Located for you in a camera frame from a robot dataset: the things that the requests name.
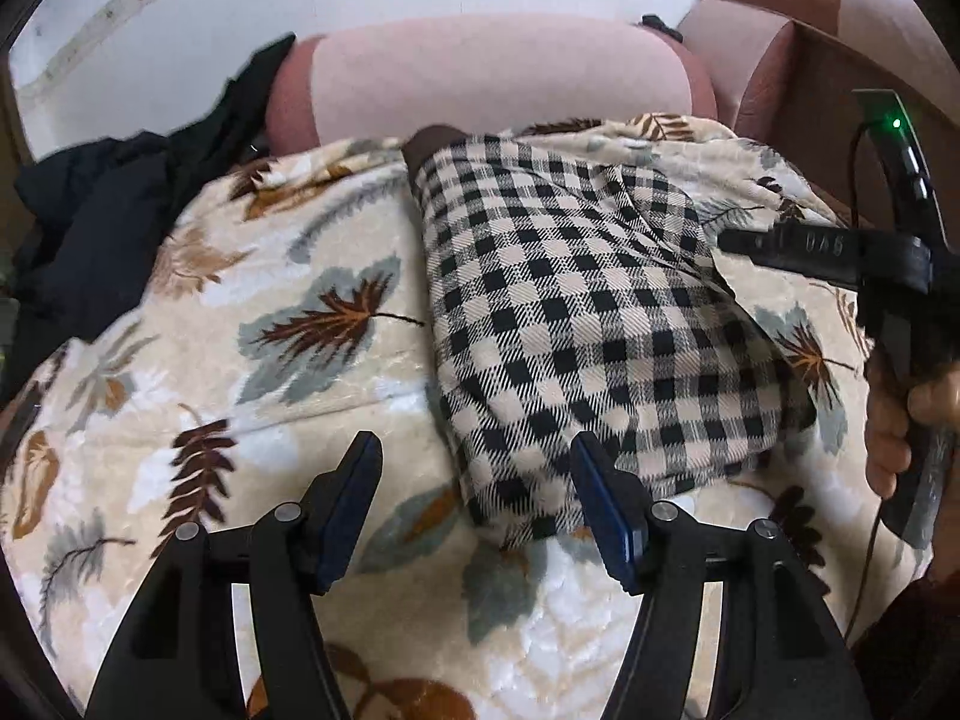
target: finger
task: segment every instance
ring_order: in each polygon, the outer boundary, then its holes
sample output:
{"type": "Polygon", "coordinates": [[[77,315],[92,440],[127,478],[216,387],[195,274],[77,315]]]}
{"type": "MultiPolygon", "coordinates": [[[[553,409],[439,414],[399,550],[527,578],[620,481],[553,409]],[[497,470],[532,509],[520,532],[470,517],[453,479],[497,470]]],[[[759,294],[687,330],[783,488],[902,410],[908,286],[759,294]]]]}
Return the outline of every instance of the finger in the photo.
{"type": "Polygon", "coordinates": [[[883,500],[892,498],[896,491],[896,475],[887,473],[879,466],[867,466],[867,484],[883,500]]]}
{"type": "Polygon", "coordinates": [[[888,473],[903,473],[910,467],[910,446],[903,439],[867,429],[864,434],[867,445],[867,463],[880,466],[888,473]]]}
{"type": "Polygon", "coordinates": [[[922,424],[960,428],[960,367],[954,365],[936,381],[911,389],[907,408],[922,424]]]}
{"type": "Polygon", "coordinates": [[[871,389],[882,388],[882,386],[884,386],[888,378],[886,368],[887,361],[883,356],[883,352],[880,351],[879,347],[875,347],[874,351],[870,353],[870,358],[867,360],[867,365],[864,365],[863,370],[871,389]]]}
{"type": "Polygon", "coordinates": [[[906,436],[910,418],[896,397],[880,386],[872,386],[867,395],[867,424],[877,432],[902,439],[906,436]]]}

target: sofa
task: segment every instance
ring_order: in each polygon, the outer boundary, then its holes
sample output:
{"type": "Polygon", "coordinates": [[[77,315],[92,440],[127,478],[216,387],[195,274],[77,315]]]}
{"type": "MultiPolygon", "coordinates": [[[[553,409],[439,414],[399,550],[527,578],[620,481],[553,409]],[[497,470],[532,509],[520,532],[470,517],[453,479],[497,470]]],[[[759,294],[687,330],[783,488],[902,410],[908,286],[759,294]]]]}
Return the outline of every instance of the sofa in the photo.
{"type": "MultiPolygon", "coordinates": [[[[267,111],[275,154],[343,137],[412,134],[447,122],[496,131],[530,122],[670,111],[718,119],[769,143],[844,214],[851,90],[904,100],[960,239],[960,71],[911,0],[700,0],[683,45],[611,20],[453,16],[364,26],[299,42],[267,111]]],[[[860,213],[892,223],[880,162],[863,143],[860,213]]]]}

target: controller grip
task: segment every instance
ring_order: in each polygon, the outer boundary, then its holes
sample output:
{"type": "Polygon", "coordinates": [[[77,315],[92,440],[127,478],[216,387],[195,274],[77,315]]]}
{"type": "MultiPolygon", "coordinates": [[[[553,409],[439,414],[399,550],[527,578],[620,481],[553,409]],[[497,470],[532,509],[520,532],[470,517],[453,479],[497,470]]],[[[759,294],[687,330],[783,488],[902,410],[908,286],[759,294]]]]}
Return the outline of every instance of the controller grip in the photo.
{"type": "Polygon", "coordinates": [[[910,546],[925,549],[933,539],[956,437],[949,428],[929,428],[910,420],[906,439],[913,459],[896,479],[893,497],[880,504],[880,521],[910,546]]]}
{"type": "MultiPolygon", "coordinates": [[[[904,391],[912,383],[936,378],[957,359],[952,328],[924,317],[922,309],[910,313],[912,322],[884,313],[877,339],[904,391]]],[[[952,428],[926,427],[911,419],[906,440],[910,467],[896,479],[893,497],[880,505],[880,521],[910,546],[925,549],[933,539],[956,434],[952,428]]]]}

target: pink cushion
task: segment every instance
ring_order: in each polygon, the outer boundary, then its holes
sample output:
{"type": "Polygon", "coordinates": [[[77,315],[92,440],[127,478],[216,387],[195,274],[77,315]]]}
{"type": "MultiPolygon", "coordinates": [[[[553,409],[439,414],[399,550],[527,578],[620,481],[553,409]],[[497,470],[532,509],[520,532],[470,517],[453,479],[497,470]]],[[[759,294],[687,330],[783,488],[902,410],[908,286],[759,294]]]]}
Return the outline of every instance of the pink cushion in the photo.
{"type": "Polygon", "coordinates": [[[496,132],[646,111],[716,117],[703,63],[659,33],[578,16],[453,16],[297,45],[277,75],[267,134],[286,154],[436,122],[496,132]]]}
{"type": "Polygon", "coordinates": [[[719,121],[766,142],[794,67],[793,22],[739,2],[700,0],[680,31],[709,65],[719,121]]]}

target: leaf-patterned blanket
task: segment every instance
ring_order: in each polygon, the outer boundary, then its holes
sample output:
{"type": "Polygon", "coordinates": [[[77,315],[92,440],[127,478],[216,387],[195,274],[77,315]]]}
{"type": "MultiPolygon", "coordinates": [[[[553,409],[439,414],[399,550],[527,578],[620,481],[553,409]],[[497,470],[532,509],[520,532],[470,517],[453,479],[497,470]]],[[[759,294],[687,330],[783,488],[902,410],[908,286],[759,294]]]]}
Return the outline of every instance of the leaf-patterned blanket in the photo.
{"type": "MultiPolygon", "coordinates": [[[[648,114],[572,128],[582,131],[517,137],[654,167],[689,195],[708,242],[726,224],[765,227],[778,215],[834,221],[774,151],[716,122],[648,114]]],[[[142,305],[96,343],[64,346],[0,416],[2,546],[81,706],[176,526],[251,523],[298,499],[357,431],[373,430],[382,482],[349,573],[315,603],[353,716],[600,716],[638,599],[606,575],[586,530],[500,551],[472,527],[431,408],[421,219],[399,145],[335,143],[208,185],[165,242],[142,305]]],[[[775,519],[845,623],[875,512],[854,296],[714,259],[818,416],[768,469],[675,500],[717,524],[775,519]]],[[[881,535],[863,623],[924,558],[881,535]]],[[[266,697],[246,590],[234,600],[256,710],[266,697]]],[[[712,678],[718,589],[704,600],[694,704],[712,678]]]]}

